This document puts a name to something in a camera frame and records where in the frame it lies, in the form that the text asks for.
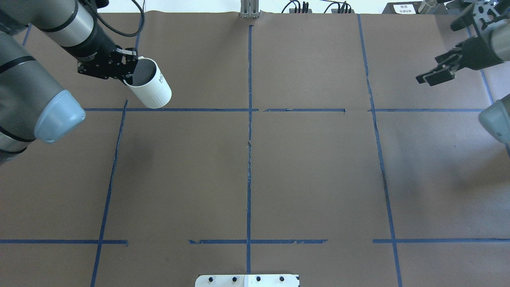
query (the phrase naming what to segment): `white label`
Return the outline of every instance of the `white label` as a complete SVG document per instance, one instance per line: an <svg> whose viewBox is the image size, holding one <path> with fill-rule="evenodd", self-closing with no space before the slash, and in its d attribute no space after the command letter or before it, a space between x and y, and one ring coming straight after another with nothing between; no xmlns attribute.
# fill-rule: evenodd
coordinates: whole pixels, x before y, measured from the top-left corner
<svg viewBox="0 0 510 287"><path fill-rule="evenodd" d="M397 14L416 14L412 4L397 4L393 5L393 9Z"/></svg>

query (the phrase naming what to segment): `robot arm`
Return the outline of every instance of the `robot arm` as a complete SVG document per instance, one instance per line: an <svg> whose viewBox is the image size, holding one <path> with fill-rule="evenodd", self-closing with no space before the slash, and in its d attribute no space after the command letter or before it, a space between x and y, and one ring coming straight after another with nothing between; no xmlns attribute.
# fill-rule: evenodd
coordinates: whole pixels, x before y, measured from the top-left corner
<svg viewBox="0 0 510 287"><path fill-rule="evenodd" d="M0 165L35 139L54 142L85 119L70 92L12 37L29 23L78 60L78 73L118 79L150 108L170 100L170 87L157 64L138 57L135 48L122 49L97 24L97 8L107 4L108 0L0 1Z"/></svg>
<svg viewBox="0 0 510 287"><path fill-rule="evenodd" d="M438 85L455 79L455 73L462 68L480 70L510 61L510 23L506 12L510 0L502 0L496 6L482 1L457 1L466 7L451 23L451 29L458 31L473 25L476 35L437 56L437 67L416 77L420 84ZM510 94L480 113L478 119L495 139L510 142Z"/></svg>

